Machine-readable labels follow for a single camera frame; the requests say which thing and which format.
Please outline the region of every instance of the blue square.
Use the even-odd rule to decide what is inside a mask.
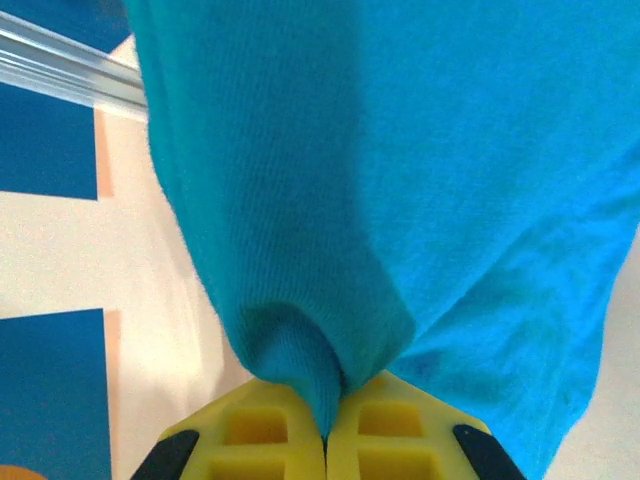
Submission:
[[[0,83],[0,191],[97,199],[93,110]]]
[[[0,320],[0,464],[111,478],[102,310]]]
[[[131,33],[122,0],[0,0],[0,11],[106,53]]]

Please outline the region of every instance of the turquoise cloth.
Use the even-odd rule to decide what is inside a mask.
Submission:
[[[640,216],[637,0],[128,0],[158,178],[242,363],[327,434],[385,367],[541,478]]]

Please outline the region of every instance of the yellow foam block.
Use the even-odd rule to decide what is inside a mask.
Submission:
[[[181,480],[324,480],[322,439],[289,387],[251,380],[161,436],[200,434]]]
[[[342,401],[326,460],[306,403],[291,388],[260,380],[173,426],[160,443],[181,432],[197,437],[176,480],[477,480],[454,435],[459,425],[490,433],[481,421],[383,372]],[[156,458],[171,456],[164,452]],[[164,468],[152,464],[154,471]],[[134,478],[150,480],[156,473],[149,471]]]
[[[477,480],[452,429],[481,421],[383,372],[345,398],[327,448],[327,480]]]

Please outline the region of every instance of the clear plastic rod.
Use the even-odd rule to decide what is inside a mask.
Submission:
[[[0,82],[142,121],[147,118],[137,69],[4,12]]]

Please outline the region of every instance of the white surface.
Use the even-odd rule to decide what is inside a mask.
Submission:
[[[129,44],[121,54],[131,52]],[[164,429],[249,377],[226,344],[153,173],[146,125],[113,115],[105,124],[113,198],[0,192],[0,321],[120,312],[112,456],[113,478],[125,480]]]
[[[609,305],[596,393],[547,480],[640,478],[640,235]]]

